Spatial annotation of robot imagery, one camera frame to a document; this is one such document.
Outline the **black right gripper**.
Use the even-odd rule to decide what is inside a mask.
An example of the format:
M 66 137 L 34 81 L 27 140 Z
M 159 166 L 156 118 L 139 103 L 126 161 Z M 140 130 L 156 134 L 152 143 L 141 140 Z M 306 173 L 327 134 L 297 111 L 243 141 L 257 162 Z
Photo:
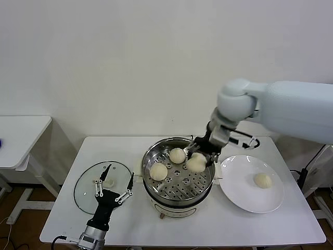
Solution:
M 212 133 L 209 124 L 210 122 L 207 123 L 206 133 L 203 137 L 196 137 L 184 148 L 187 158 L 191 158 L 192 154 L 197 150 L 205 153 L 206 167 L 213 166 L 218 161 L 219 154 L 221 153 L 221 147 L 209 141 Z

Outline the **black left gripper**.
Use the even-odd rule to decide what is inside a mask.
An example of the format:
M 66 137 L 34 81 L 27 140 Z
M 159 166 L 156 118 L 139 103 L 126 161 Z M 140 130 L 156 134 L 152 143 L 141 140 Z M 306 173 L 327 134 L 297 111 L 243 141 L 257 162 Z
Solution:
M 103 189 L 103 182 L 105 181 L 107 174 L 110 170 L 111 164 L 105 168 L 105 170 L 100 175 L 98 180 L 95 180 L 95 196 L 98 202 L 97 209 L 92 217 L 87 222 L 87 226 L 90 226 L 95 229 L 102 231 L 109 230 L 109 221 L 111 213 L 114 209 L 119 207 L 119 204 L 123 204 L 126 199 L 133 195 L 133 180 L 134 173 L 132 173 L 130 181 L 127 185 L 126 192 L 119 196 L 119 193 L 116 193 L 111 190 Z

